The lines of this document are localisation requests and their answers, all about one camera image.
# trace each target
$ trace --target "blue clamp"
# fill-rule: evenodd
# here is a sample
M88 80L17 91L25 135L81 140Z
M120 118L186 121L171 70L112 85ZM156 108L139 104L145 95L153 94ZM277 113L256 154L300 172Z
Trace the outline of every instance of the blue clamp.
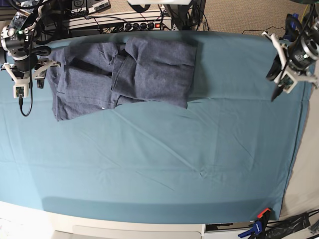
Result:
M247 236L251 236L251 235L258 235L263 231L263 224L261 223L261 221L257 221L253 224L253 228L251 228L250 230L239 234L238 236L240 238L244 238Z

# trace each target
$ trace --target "folded garment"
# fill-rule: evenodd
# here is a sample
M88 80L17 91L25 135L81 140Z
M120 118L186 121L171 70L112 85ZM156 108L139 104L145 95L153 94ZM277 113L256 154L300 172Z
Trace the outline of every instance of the folded garment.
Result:
M47 70L57 120L118 105L164 101L187 108L196 48L175 41L130 38L56 49Z

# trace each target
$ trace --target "gray fabric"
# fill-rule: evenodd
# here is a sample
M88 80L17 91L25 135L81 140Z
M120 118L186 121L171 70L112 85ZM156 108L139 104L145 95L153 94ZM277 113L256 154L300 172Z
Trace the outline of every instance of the gray fabric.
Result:
M50 58L61 67L47 72L54 116L70 120L142 101L187 108L195 55L196 48L185 43L151 38L57 49Z

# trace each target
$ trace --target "blue cloth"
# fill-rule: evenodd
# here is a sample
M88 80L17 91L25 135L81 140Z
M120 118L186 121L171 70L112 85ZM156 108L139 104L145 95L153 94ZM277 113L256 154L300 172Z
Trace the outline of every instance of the blue cloth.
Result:
M78 217L136 223L249 221L280 214L305 125L311 85L273 103L265 76L276 55L261 37L136 32L51 44L125 42L131 36L197 46L188 109L126 104L70 121L52 115L48 84L20 115L0 73L0 200Z

